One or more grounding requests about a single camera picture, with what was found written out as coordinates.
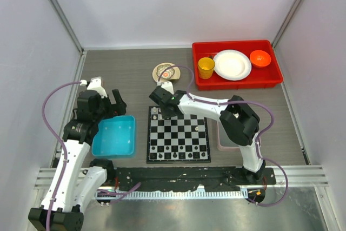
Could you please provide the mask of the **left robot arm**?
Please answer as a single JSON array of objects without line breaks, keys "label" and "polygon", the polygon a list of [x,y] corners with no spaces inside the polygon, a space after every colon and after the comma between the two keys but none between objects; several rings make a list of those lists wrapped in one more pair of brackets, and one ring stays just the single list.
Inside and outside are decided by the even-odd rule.
[{"label": "left robot arm", "polygon": [[127,105],[117,89],[112,104],[103,88],[87,89],[77,98],[75,117],[58,137],[61,158],[48,192],[37,208],[31,208],[28,220],[36,230],[81,230],[84,212],[100,186],[110,187],[115,180],[113,162],[95,159],[81,182],[78,176],[102,120],[123,116]]}]

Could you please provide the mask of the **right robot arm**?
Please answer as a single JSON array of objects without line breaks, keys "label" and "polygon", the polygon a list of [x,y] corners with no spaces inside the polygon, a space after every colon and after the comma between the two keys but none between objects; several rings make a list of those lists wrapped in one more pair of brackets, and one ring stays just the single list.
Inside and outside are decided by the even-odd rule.
[{"label": "right robot arm", "polygon": [[240,149],[246,182],[256,185],[263,180],[266,162],[259,155],[260,118],[241,97],[234,95],[228,100],[218,100],[182,90],[171,93],[158,86],[149,98],[159,106],[164,118],[197,115],[217,121],[230,141]]}]

